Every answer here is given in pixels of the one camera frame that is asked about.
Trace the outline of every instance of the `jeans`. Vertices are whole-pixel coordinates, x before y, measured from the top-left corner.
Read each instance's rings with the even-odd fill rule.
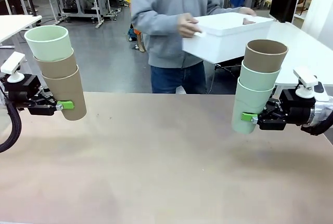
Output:
[[[206,93],[206,74],[203,62],[186,68],[160,68],[151,66],[152,93],[175,94],[182,86],[187,94]]]

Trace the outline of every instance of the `hand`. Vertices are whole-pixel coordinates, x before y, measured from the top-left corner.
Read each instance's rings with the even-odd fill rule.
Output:
[[[195,33],[201,33],[201,30],[195,25],[198,20],[189,13],[179,15],[177,29],[183,38],[192,38]]]
[[[251,8],[248,7],[241,7],[238,12],[243,15],[257,16],[255,11],[253,11]]]

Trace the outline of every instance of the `mint green cup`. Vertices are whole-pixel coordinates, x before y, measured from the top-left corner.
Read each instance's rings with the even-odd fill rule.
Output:
[[[235,103],[232,117],[232,128],[242,134],[250,134],[255,129],[255,124],[241,119],[243,112],[259,114],[266,106],[274,87],[269,90],[259,91],[244,87],[238,78]]]
[[[275,81],[281,69],[276,72],[264,73],[256,72],[241,63],[239,81],[244,87],[251,90],[269,90],[274,87]]]
[[[34,57],[40,61],[58,61],[72,55],[68,30],[58,25],[32,28],[24,34],[24,38]]]

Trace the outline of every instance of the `wooden tabletop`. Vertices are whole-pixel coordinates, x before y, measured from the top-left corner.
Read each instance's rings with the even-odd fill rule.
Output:
[[[333,223],[324,136],[234,133],[234,96],[85,95],[80,121],[21,113],[0,154],[0,221]]]

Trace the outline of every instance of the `computer monitor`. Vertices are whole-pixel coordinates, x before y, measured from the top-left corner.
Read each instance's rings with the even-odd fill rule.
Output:
[[[276,20],[282,21],[288,1],[289,0],[272,0],[270,15],[273,16]],[[287,12],[286,22],[292,22],[297,6],[297,1],[298,0],[291,0],[290,8]]]

